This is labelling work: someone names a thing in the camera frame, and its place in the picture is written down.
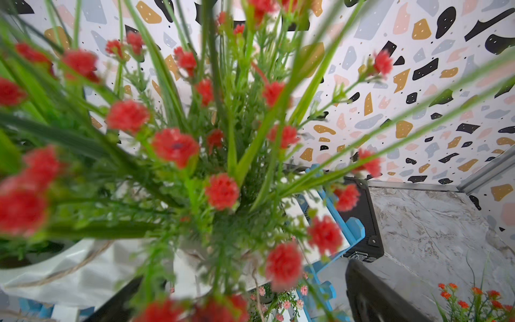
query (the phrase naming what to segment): white planter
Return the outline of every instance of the white planter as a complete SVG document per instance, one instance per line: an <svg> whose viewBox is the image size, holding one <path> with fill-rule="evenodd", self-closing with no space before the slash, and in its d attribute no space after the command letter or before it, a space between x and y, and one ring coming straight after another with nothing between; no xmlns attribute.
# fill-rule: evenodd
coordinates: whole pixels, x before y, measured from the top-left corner
<svg viewBox="0 0 515 322"><path fill-rule="evenodd" d="M121 287L121 281L133 278L143 263L143 240L117 240L95 256L86 265L65 276L49 278L68 271L91 254L107 246L107 241L84 239L56 256L43 262L13 269L0 269L0 287L12 296L25 297L39 302L61 304L79 308L98 307L109 300ZM38 282L38 285L23 284Z"/></svg>

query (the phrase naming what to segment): gray marble surface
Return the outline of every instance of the gray marble surface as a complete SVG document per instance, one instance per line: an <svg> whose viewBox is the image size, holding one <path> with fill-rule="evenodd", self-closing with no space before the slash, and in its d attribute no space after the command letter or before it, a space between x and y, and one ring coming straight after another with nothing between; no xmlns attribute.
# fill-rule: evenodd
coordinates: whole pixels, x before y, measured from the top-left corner
<svg viewBox="0 0 515 322"><path fill-rule="evenodd" d="M367 267L433 321L441 321L432 295L443 304L438 283L453 282L469 297L473 275L479 284L485 263L485 290L495 289L503 303L515 295L515 254L491 230L462 193L370 188L385 255ZM333 308L350 312L345 295L348 260L337 260L319 274L338 296Z"/></svg>

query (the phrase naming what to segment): terrazzo wallpaper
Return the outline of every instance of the terrazzo wallpaper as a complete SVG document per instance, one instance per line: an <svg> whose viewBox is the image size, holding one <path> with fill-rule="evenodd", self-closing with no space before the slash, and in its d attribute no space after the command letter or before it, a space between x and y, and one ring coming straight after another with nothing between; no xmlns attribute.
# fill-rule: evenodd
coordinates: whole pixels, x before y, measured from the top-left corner
<svg viewBox="0 0 515 322"><path fill-rule="evenodd" d="M501 239L515 250L515 164L493 177L469 198Z"/></svg>
<svg viewBox="0 0 515 322"><path fill-rule="evenodd" d="M244 23L241 0L234 0L234 20ZM49 38L59 37L65 45L64 32L55 35L41 0L16 0L23 17L43 31ZM99 70L107 84L114 82L116 62L105 52L107 40L119 38L117 0L83 1L80 45L98 54ZM179 45L175 23L165 13L162 0L133 0L133 5L143 17L147 28L174 73L184 103L190 101L191 90L180 79L172 58L173 48ZM315 0L306 39L316 35L317 27L329 14L334 0ZM316 44L324 53L331 39L336 37L350 16L357 0L345 0L339 18L331 26L323 41ZM193 46L200 47L201 0L181 0L188 31ZM73 28L75 0L55 0L65 28ZM382 149L422 125L445 115L487 89L511 77L503 88L458 118L434 128L424 137L390 152L383 162L382 176L374 180L413 183L457 185L481 167L502 154L515 143L515 62L492 72L466 88L451 92L449 84L461 79L479 65L493 59L515 45L515 0L378 0L349 36L340 44L332 64L324 75L315 100L319 106L327 104L337 84L350 84L358 77L365 58L381 49L387 49L394 59L392 74L384 84L360 84L350 95L350 103L332 106L324 117L301 130L304 145L292 158L302 165L321 163L353 142L360 135L389 122L396 114L420 101L442 93L428 109L409 116L377 137L371 138L362 148L372 151ZM135 30L127 8L122 8L125 30ZM136 68L132 59L130 68ZM161 103L155 71L149 58L142 69L150 75L157 105ZM295 92L298 102L307 79ZM125 87L132 94L130 86ZM88 99L102 104L92 91ZM94 124L105 130L102 119L94 115ZM341 168L349 163L351 154L331 164Z"/></svg>

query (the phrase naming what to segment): pink flower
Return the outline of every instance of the pink flower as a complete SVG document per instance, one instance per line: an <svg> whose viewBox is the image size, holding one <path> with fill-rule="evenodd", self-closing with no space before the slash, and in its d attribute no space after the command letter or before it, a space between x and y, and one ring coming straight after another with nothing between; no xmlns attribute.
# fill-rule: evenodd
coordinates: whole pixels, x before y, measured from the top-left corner
<svg viewBox="0 0 515 322"><path fill-rule="evenodd" d="M111 129L136 134L150 119L148 109L142 104L127 99L118 101L111 106L106 118L106 124Z"/></svg>

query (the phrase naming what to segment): black object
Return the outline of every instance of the black object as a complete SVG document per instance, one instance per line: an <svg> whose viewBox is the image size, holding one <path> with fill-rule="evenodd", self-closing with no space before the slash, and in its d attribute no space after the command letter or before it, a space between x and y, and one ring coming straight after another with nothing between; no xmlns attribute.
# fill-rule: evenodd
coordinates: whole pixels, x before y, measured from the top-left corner
<svg viewBox="0 0 515 322"><path fill-rule="evenodd" d="M431 322L363 264L351 260L345 273L356 322Z"/></svg>

